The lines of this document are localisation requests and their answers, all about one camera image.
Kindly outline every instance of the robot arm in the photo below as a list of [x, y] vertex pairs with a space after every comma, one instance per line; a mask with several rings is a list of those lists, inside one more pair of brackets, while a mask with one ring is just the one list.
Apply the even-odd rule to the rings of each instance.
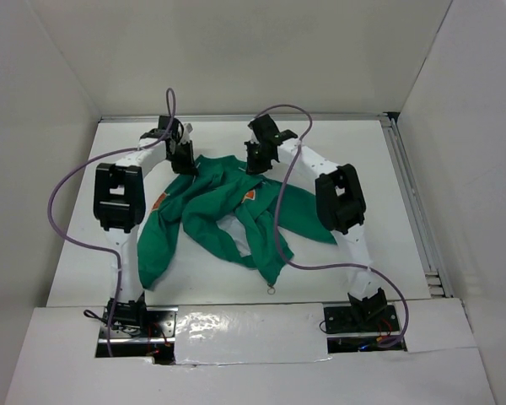
[[[271, 169], [272, 160], [290, 165], [300, 148], [294, 169], [315, 183], [319, 220], [336, 240], [344, 262], [369, 267], [372, 260], [363, 232], [366, 206], [354, 167], [325, 159], [302, 145], [298, 136], [289, 130], [279, 132], [269, 115], [257, 117], [250, 128], [253, 135], [245, 143], [248, 173], [259, 174]], [[344, 274], [357, 318], [367, 321], [386, 307], [385, 293], [376, 275], [358, 268], [346, 268]]]
[[[123, 326], [143, 328], [146, 317], [137, 258], [138, 230], [146, 212], [143, 179], [164, 160], [171, 162], [175, 173], [196, 175], [190, 140], [191, 124], [183, 126], [174, 118], [170, 136], [164, 142], [148, 148], [164, 134], [169, 120], [169, 117], [161, 116], [158, 128], [141, 136], [137, 151], [114, 164], [98, 165], [95, 174], [94, 215], [100, 221], [110, 247], [118, 251], [121, 257], [121, 269], [113, 261], [111, 272], [114, 286], [121, 271], [121, 289], [113, 321]], [[113, 287], [107, 313], [114, 294]]]

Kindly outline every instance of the white tabletop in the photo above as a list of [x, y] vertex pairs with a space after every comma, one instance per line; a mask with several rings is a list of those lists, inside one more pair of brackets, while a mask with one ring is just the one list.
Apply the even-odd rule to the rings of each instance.
[[[219, 157], [235, 154], [245, 159], [244, 141], [250, 138], [247, 121], [194, 121], [192, 139], [195, 154]], [[90, 156], [113, 149], [135, 146], [138, 138], [155, 126], [154, 122], [102, 122]], [[280, 129], [301, 133], [304, 121], [280, 121]], [[318, 121], [306, 144], [319, 154], [342, 165], [353, 164], [362, 183], [367, 203], [366, 239], [374, 266], [390, 277], [408, 299], [429, 298], [423, 265], [407, 217], [389, 150], [377, 121]], [[83, 175], [68, 233], [85, 242], [107, 246], [103, 230], [94, 218], [94, 170]], [[287, 166], [275, 164], [267, 175], [281, 180]], [[175, 174], [168, 162], [157, 166], [145, 179], [147, 207], [172, 182]], [[298, 176], [294, 185], [313, 191]], [[283, 230], [294, 261], [303, 264], [339, 262], [335, 246], [329, 246]], [[62, 249], [60, 262], [47, 302], [48, 306], [105, 305], [114, 286], [110, 285], [113, 256], [87, 251], [69, 243]], [[170, 267], [147, 292], [149, 305], [202, 305], [282, 302], [328, 302], [347, 299], [343, 269], [305, 272], [284, 267], [276, 293], [266, 292], [266, 282], [255, 270], [217, 259], [180, 231], [176, 254]], [[389, 299], [397, 299], [388, 286]]]
[[[447, 305], [438, 305], [439, 301]], [[415, 306], [416, 302], [410, 303], [412, 334], [407, 341], [420, 339], [424, 347], [418, 352], [335, 354], [315, 363], [227, 366], [96, 359], [97, 321], [86, 319], [81, 308], [40, 308], [32, 316], [6, 404], [493, 405], [478, 349], [471, 339], [461, 338], [470, 334], [470, 328], [460, 303], [426, 300]], [[438, 315], [435, 325], [442, 334], [429, 333], [428, 313]], [[460, 337], [452, 338], [454, 330]], [[300, 344], [291, 331], [287, 344]], [[442, 348], [435, 343], [439, 340]], [[247, 358], [247, 337], [242, 349]]]

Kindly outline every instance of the black cable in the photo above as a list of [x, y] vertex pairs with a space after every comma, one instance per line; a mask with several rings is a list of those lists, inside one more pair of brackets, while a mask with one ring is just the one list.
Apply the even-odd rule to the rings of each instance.
[[334, 331], [334, 332], [328, 332], [326, 329], [322, 329], [322, 327], [320, 327], [320, 325], [322, 325], [323, 323], [324, 323], [324, 324], [325, 324], [325, 326], [326, 326], [326, 320], [324, 320], [324, 321], [321, 321], [321, 322], [320, 322], [320, 324], [319, 324], [319, 329], [320, 329], [323, 333], [325, 333], [326, 335], [337, 335], [337, 334], [339, 334], [339, 333], [344, 333], [344, 332], [346, 331], [345, 329], [341, 329], [341, 330]]
[[180, 134], [178, 140], [176, 141], [176, 143], [179, 143], [182, 140], [182, 138], [184, 137], [184, 124], [182, 124], [180, 121], [178, 121], [178, 125], [180, 125], [181, 134]]
[[[95, 319], [97, 321], [100, 321], [101, 323], [103, 323], [104, 325], [107, 324], [107, 321], [105, 319], [103, 319], [101, 316], [95, 314], [93, 311], [91, 310], [84, 310], [83, 311], [83, 315], [86, 316], [87, 318], [90, 318], [90, 319]], [[123, 332], [125, 333], [126, 335], [129, 335], [130, 338], [133, 338], [134, 336], [136, 336], [138, 333], [130, 333], [127, 331], [127, 329], [133, 329], [131, 327], [124, 327], [122, 325], [117, 325], [116, 328], [120, 331], [120, 332]]]

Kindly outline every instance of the green shirt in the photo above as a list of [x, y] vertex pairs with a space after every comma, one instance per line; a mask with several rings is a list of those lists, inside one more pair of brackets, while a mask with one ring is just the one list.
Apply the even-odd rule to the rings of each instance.
[[[138, 242], [139, 276], [149, 288], [175, 254], [180, 222], [184, 231], [214, 256], [249, 268], [275, 284], [285, 262], [273, 235], [274, 211], [281, 183], [263, 175], [247, 175], [245, 162], [234, 156], [196, 160], [199, 175], [179, 175], [154, 204]], [[218, 221], [233, 214], [244, 226], [250, 253], [240, 254], [233, 237]], [[287, 186], [279, 226], [311, 240], [335, 243], [316, 216], [315, 197]], [[279, 235], [288, 258], [293, 253]]]

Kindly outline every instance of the purple cable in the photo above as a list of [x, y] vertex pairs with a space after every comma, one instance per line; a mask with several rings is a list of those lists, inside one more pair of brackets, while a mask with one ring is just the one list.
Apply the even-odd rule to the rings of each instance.
[[[295, 110], [302, 112], [303, 114], [305, 114], [307, 116], [308, 120], [310, 121], [310, 124], [307, 127], [307, 129], [304, 131], [304, 133], [302, 133], [302, 135], [300, 135], [300, 137], [299, 137], [299, 140], [302, 141], [305, 138], [305, 136], [310, 132], [311, 128], [313, 127], [313, 117], [311, 116], [311, 114], [309, 112], [307, 112], [303, 108], [298, 107], [296, 105], [292, 105], [292, 104], [277, 104], [277, 105], [273, 105], [271, 107], [266, 108], [265, 110], [263, 110], [262, 112], [257, 114], [256, 118], [258, 116], [266, 114], [268, 111], [274, 110], [279, 107], [293, 108]], [[279, 256], [289, 266], [295, 267], [300, 270], [324, 270], [324, 269], [328, 269], [328, 268], [337, 268], [337, 267], [355, 267], [355, 268], [361, 268], [363, 270], [370, 270], [372, 273], [374, 273], [374, 274], [378, 275], [379, 277], [381, 277], [382, 279], [384, 279], [395, 290], [395, 292], [400, 296], [401, 303], [403, 304], [403, 308], [405, 309], [405, 322], [403, 324], [403, 328], [401, 329], [400, 334], [393, 336], [393, 337], [385, 337], [384, 339], [382, 339], [378, 343], [378, 346], [380, 348], [391, 348], [392, 346], [395, 346], [399, 342], [401, 342], [403, 340], [403, 338], [405, 337], [405, 333], [408, 328], [409, 310], [408, 310], [408, 304], [406, 302], [405, 297], [403, 296], [403, 293], [401, 292], [401, 290], [399, 288], [397, 288], [397, 286], [389, 278], [387, 278], [379, 270], [376, 270], [372, 267], [368, 267], [368, 266], [365, 266], [363, 264], [358, 264], [358, 263], [336, 263], [336, 264], [324, 264], [324, 265], [319, 265], [319, 266], [304, 266], [304, 265], [292, 262], [290, 259], [288, 259], [288, 257], [285, 256], [285, 253], [283, 252], [283, 249], [281, 247], [281, 241], [279, 240], [279, 229], [278, 229], [279, 215], [281, 213], [281, 203], [283, 201], [283, 194], [285, 193], [285, 188], [287, 188], [288, 179], [289, 179], [290, 174], [293, 171], [293, 168], [296, 165], [296, 162], [298, 161], [298, 157], [301, 153], [302, 153], [302, 144], [299, 143], [296, 155], [294, 155], [293, 160], [291, 161], [290, 165], [288, 166], [287, 173], [285, 174], [285, 177], [284, 177], [283, 182], [281, 184], [281, 189], [279, 191], [279, 195], [277, 196], [276, 211], [274, 214], [274, 227], [273, 227], [273, 234], [274, 234], [274, 239], [276, 241], [277, 252], [279, 253]]]
[[[172, 110], [170, 107], [170, 104], [171, 104], [170, 98], [172, 98]], [[172, 126], [173, 120], [175, 119], [175, 115], [176, 115], [176, 94], [172, 88], [168, 88], [167, 91], [165, 92], [165, 99], [167, 102], [167, 112], [169, 113], [169, 116], [170, 116], [169, 124], [165, 128], [161, 137], [156, 139], [151, 144], [145, 146], [143, 149], [150, 149], [150, 148], [154, 147], [155, 145], [157, 145], [158, 143], [163, 142], [169, 136], [169, 130]], [[49, 220], [49, 224], [51, 224], [51, 227], [54, 229], [54, 231], [58, 235], [60, 235], [64, 240], [67, 240], [68, 242], [71, 242], [74, 245], [81, 246], [86, 249], [91, 249], [93, 251], [106, 251], [106, 252], [111, 253], [116, 256], [116, 263], [117, 263], [117, 267], [118, 267], [118, 276], [116, 279], [116, 292], [115, 292], [115, 296], [114, 296], [114, 301], [113, 301], [112, 305], [110, 306], [109, 319], [107, 321], [107, 349], [109, 350], [109, 357], [112, 357], [112, 350], [110, 348], [110, 329], [112, 326], [111, 325], [112, 318], [113, 318], [113, 316], [115, 314], [115, 310], [116, 310], [116, 300], [118, 299], [118, 295], [119, 295], [120, 289], [121, 289], [121, 257], [120, 257], [120, 253], [118, 251], [115, 251], [114, 249], [110, 249], [108, 247], [90, 245], [90, 244], [84, 243], [80, 240], [76, 240], [76, 239], [72, 238], [71, 236], [68, 236], [67, 232], [60, 229], [60, 227], [57, 225], [56, 221], [54, 220], [54, 217], [52, 216], [52, 206], [54, 204], [54, 200], [57, 196], [57, 193], [60, 191], [62, 186], [64, 184], [66, 184], [66, 182], [69, 179], [71, 179], [73, 176], [75, 176], [79, 171], [84, 169], [86, 166], [90, 165], [91, 163], [94, 163], [97, 160], [108, 158], [109, 156], [114, 156], [117, 154], [124, 154], [124, 153], [129, 153], [129, 152], [135, 152], [137, 150], [139, 150], [139, 149], [138, 148], [117, 149], [117, 150], [113, 150], [112, 152], [106, 152], [104, 154], [100, 154], [98, 156], [93, 157], [92, 159], [88, 159], [86, 162], [75, 167], [73, 170], [71, 170], [69, 173], [67, 173], [58, 182], [58, 184], [52, 190], [51, 196], [49, 197], [49, 202], [47, 203], [47, 219]]]

